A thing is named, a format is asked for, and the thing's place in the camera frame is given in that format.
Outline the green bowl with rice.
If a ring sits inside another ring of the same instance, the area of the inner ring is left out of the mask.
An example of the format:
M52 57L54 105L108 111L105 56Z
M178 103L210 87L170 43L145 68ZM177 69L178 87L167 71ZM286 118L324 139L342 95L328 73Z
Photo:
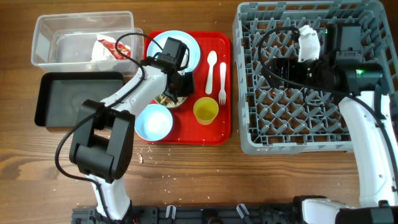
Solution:
M169 97L164 96L164 95L159 95L155 97L156 103L166 107L166 108L178 108L181 106L185 101L187 97L181 96L177 98L177 102L172 101Z

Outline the yellow plastic cup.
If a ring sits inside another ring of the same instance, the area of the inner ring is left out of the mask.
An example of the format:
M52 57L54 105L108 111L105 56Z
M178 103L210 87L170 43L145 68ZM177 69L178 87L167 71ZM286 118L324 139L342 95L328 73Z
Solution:
M193 114L202 125L211 124L219 112L218 103L210 97L199 98L193 105Z

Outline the light blue bowl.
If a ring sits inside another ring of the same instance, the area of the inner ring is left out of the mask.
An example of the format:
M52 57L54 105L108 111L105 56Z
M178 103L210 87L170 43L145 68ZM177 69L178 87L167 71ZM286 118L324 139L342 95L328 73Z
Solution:
M166 107L150 104L137 117L135 131L143 140L159 141L171 132L173 122L172 114Z

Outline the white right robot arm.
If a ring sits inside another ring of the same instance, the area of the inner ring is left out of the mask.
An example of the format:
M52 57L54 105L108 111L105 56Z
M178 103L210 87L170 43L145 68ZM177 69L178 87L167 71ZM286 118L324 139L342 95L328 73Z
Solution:
M325 197L295 201L304 223L397 222L397 100L389 94L383 67L363 62L361 26L330 24L320 42L310 26L293 27L298 59L262 61L270 86L327 91L338 102L348 128L358 167L358 208Z

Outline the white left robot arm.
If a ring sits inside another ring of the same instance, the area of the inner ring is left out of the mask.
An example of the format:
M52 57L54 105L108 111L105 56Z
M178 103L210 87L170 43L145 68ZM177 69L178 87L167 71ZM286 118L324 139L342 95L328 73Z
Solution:
M73 223L135 223L124 174L132 158L134 126L147 105L157 96L187 96L193 93L194 77L188 70L146 65L121 89L100 102L86 100L77 124L68 133L72 143L69 160L95 191L97 204L73 212Z

